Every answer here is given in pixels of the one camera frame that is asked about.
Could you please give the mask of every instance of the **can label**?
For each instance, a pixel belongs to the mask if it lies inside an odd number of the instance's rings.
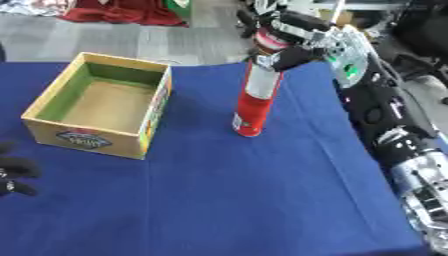
[[[252,65],[249,79],[247,80],[246,93],[257,99],[271,99],[280,75],[281,73]]]
[[[243,123],[243,120],[241,119],[241,117],[238,115],[238,113],[235,113],[235,117],[233,118],[233,128],[235,130],[239,130],[241,128],[241,124]]]

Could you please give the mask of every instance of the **red fabric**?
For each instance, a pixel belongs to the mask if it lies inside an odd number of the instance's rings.
[[[182,25],[182,20],[162,3],[163,0],[78,0],[62,19],[76,22],[106,21],[142,25]]]

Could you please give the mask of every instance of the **gray floor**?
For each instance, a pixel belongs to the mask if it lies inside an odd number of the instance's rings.
[[[70,61],[82,51],[167,62],[204,65],[237,62],[251,42],[235,28],[237,0],[195,0],[190,28],[71,23],[56,18],[0,14],[0,41],[9,61]],[[402,48],[380,49],[392,58]],[[406,84],[436,125],[448,134],[448,106],[439,104],[448,91],[434,79]]]

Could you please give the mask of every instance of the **green light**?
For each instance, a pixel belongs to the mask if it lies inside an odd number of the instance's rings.
[[[345,74],[347,75],[348,78],[352,78],[357,73],[358,73],[358,69],[353,65],[350,65],[350,67],[345,70]]]

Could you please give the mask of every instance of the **open box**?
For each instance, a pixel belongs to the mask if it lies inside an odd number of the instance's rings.
[[[22,115],[37,142],[143,159],[171,92],[171,68],[81,53]]]

